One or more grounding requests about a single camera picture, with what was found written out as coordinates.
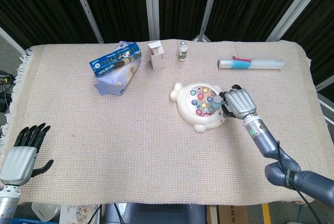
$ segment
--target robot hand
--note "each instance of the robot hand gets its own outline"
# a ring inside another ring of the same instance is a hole
[[[273,185],[303,192],[334,208],[334,181],[315,172],[301,170],[257,116],[255,103],[248,92],[238,85],[232,88],[234,90],[219,94],[222,109],[226,117],[244,121],[243,125],[264,157],[277,160],[265,167],[267,180]]]
[[[46,172],[53,160],[49,160],[43,168],[33,169],[37,154],[50,126],[24,128],[18,135],[5,159],[0,172],[0,180],[5,185],[0,191],[0,224],[10,223],[20,200],[20,186],[26,184],[31,177]]]

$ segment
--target floor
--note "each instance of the floor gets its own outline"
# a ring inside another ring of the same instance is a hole
[[[3,38],[0,37],[0,69],[8,73],[16,75],[16,69],[21,63],[20,53],[17,52],[11,45],[9,45]],[[0,113],[0,126],[6,123],[4,114]],[[331,128],[331,136],[333,137],[334,129]],[[323,223],[334,222],[334,210],[325,209],[318,203],[313,202],[312,205],[316,209]],[[269,204],[271,223],[282,224],[288,221],[296,221],[299,213],[300,206],[295,203],[282,203],[274,202]],[[19,206],[16,212],[16,217],[31,218],[36,216],[31,210],[30,204]],[[249,223],[261,224],[262,221],[262,208],[261,205],[248,207]],[[300,222],[303,224],[315,223],[315,219],[307,207],[303,207],[302,214],[300,216]]]

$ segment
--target white container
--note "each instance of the white container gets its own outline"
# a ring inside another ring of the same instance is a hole
[[[31,209],[41,221],[49,221],[59,213],[61,205],[34,202],[31,204]]]
[[[218,68],[226,69],[282,69],[284,60],[249,60],[220,59]]]
[[[163,54],[165,53],[160,40],[147,45],[150,54],[153,70],[161,69],[166,66]]]
[[[185,61],[187,59],[188,46],[187,43],[182,41],[180,44],[180,53],[178,54],[179,61]]]

